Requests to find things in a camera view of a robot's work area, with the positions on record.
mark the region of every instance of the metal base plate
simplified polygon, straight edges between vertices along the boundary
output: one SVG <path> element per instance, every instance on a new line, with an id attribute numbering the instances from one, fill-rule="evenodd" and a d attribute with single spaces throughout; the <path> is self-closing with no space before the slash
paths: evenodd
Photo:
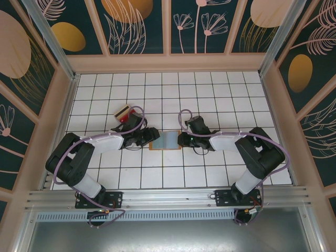
<path id="1" fill-rule="evenodd" d="M 261 205 L 261 196 L 258 189 L 253 189 L 249 194 L 246 194 L 240 202 L 236 202 L 232 197 L 231 189 L 215 191 L 216 206 L 254 206 L 255 202 L 250 197 L 253 197 Z"/>
<path id="2" fill-rule="evenodd" d="M 121 208 L 122 192 L 106 192 L 104 201 L 101 205 L 113 208 Z M 100 209 L 100 207 L 88 202 L 82 195 L 76 196 L 76 209 Z"/>

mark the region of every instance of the white grid tile floor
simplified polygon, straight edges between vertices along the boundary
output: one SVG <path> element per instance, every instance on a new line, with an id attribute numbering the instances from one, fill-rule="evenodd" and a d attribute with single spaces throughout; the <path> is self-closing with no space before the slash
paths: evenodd
<path id="1" fill-rule="evenodd" d="M 180 130 L 177 114 L 190 109 L 211 130 L 239 132 L 259 126 L 279 141 L 257 72 L 81 75 L 67 132 L 90 136 L 108 131 L 119 125 L 113 113 L 126 103 L 143 107 L 148 126 L 158 130 Z M 147 145 L 95 155 L 88 173 L 109 190 L 123 190 L 231 186 L 245 170 L 239 153 L 216 151 L 203 156 L 191 148 L 150 151 Z M 265 185 L 286 184 L 292 184 L 288 170 L 265 181 Z M 68 187 L 52 185 L 51 189 Z"/>

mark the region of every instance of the flower illustration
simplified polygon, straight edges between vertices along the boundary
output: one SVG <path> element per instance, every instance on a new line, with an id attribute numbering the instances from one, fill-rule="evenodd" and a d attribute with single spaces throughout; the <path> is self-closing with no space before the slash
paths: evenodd
<path id="1" fill-rule="evenodd" d="M 196 14 L 196 29 L 195 29 L 195 53 L 197 53 L 197 28 L 198 28 L 198 17 L 200 15 L 200 8 L 210 5 L 222 5 L 228 4 L 231 0 L 196 0 L 196 4 L 198 5 L 197 14 Z"/>
<path id="2" fill-rule="evenodd" d="M 209 19 L 209 13 L 202 15 L 202 26 L 205 35 L 204 53 L 206 53 L 206 42 L 208 36 L 226 33 L 228 31 L 225 20 L 226 13 L 213 14 Z"/>
<path id="3" fill-rule="evenodd" d="M 174 15 L 174 21 L 175 21 L 175 24 L 177 26 L 177 29 L 179 30 L 178 34 L 180 36 L 181 50 L 182 50 L 182 53 L 184 53 L 183 46 L 182 46 L 182 39 L 181 39 L 181 31 L 189 29 L 189 28 L 193 28 L 194 23 L 192 22 L 192 18 L 190 16 L 190 14 L 188 14 L 188 15 L 187 14 L 182 14 L 181 16 L 179 16 L 179 14 L 175 14 Z"/>
<path id="4" fill-rule="evenodd" d="M 196 3 L 199 7 L 204 7 L 207 5 L 221 5 L 221 4 L 228 4 L 231 0 L 221 0 L 221 1 L 215 1 L 215 0 L 196 0 Z"/>
<path id="5" fill-rule="evenodd" d="M 8 106 L 8 110 L 6 112 L 5 106 L 3 104 L 0 105 L 0 135 L 7 137 L 11 134 L 11 127 L 14 120 L 15 110 Z"/>

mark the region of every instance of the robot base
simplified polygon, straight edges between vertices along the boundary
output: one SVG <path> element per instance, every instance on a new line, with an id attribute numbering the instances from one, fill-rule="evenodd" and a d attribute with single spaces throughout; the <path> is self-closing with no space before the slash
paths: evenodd
<path id="1" fill-rule="evenodd" d="M 250 197 L 253 197 L 261 205 L 261 196 L 258 189 L 253 189 L 239 202 L 232 197 L 231 189 L 216 190 L 214 200 L 216 206 L 254 206 L 255 203 Z"/>
<path id="2" fill-rule="evenodd" d="M 105 192 L 101 205 L 109 208 L 121 208 L 122 192 Z M 101 209 L 93 203 L 87 201 L 82 195 L 76 194 L 76 209 Z"/>

